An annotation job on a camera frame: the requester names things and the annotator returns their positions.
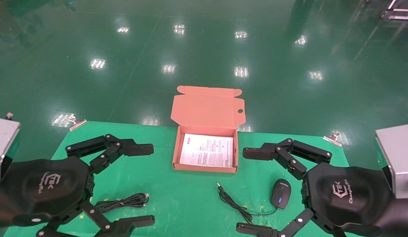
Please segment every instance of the green epoxy floor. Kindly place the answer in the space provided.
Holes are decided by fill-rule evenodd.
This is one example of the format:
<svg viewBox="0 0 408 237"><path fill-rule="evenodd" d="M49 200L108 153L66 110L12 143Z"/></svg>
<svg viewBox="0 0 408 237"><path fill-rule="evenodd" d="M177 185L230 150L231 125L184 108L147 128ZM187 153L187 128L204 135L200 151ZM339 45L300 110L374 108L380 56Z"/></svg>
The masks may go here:
<svg viewBox="0 0 408 237"><path fill-rule="evenodd" d="M16 159L48 159L59 112L176 126L178 85L240 88L241 131L338 130L350 165L376 168L374 130L408 123L408 22L381 20L387 4L3 0L0 117L22 123Z"/></svg>

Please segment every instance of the instruction sheet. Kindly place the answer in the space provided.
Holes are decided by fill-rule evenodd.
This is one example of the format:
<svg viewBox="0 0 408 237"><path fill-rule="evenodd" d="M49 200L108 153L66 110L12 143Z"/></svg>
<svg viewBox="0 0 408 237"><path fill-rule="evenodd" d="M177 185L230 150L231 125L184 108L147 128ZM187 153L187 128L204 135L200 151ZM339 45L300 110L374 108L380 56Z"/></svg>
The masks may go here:
<svg viewBox="0 0 408 237"><path fill-rule="evenodd" d="M233 138L185 133L180 163L231 168L233 166Z"/></svg>

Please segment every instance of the orange box lid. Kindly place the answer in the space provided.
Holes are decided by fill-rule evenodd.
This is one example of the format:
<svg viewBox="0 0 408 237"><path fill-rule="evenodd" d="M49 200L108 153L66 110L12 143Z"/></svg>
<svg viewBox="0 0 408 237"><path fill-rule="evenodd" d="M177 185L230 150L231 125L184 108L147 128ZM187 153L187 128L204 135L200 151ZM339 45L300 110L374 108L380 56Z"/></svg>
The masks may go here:
<svg viewBox="0 0 408 237"><path fill-rule="evenodd" d="M246 122L240 89L178 86L171 119L181 126L236 129Z"/></svg>

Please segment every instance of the cardboard box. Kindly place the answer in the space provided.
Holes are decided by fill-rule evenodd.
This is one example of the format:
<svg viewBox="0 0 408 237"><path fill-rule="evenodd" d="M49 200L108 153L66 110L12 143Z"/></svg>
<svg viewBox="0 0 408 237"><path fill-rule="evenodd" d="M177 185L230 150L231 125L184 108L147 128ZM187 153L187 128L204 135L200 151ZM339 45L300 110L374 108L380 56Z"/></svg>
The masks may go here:
<svg viewBox="0 0 408 237"><path fill-rule="evenodd" d="M236 173L239 144L238 126L246 122L245 101L235 98L240 89L178 86L182 95L174 97L171 119L179 124L176 135L173 168L184 171ZM204 167L180 164L185 133L233 138L233 167Z"/></svg>

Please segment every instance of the robotic hand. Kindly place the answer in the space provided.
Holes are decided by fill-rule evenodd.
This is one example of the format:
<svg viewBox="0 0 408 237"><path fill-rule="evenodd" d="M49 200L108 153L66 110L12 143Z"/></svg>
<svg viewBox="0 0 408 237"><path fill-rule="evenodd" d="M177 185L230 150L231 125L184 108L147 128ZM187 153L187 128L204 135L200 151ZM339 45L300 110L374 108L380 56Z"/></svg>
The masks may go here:
<svg viewBox="0 0 408 237"><path fill-rule="evenodd" d="M87 165L80 158L104 150ZM154 224L154 216L109 222L91 203L94 176L120 156L142 156L154 152L152 144L136 144L110 134L66 147L62 160L37 159L2 162L0 178L0 227L48 223L37 237L75 237L57 232L60 225L85 212L100 228L95 237L129 237L134 228Z"/></svg>
<svg viewBox="0 0 408 237"><path fill-rule="evenodd" d="M307 171L290 153L318 165ZM290 138L278 144L265 143L261 148L245 148L243 157L276 160L293 177L303 180L301 193L306 209L283 231L238 223L236 230L240 233L292 237L312 220L334 237L345 237L345 232L369 237L408 237L408 198L395 197L382 171L332 166L330 152Z"/></svg>

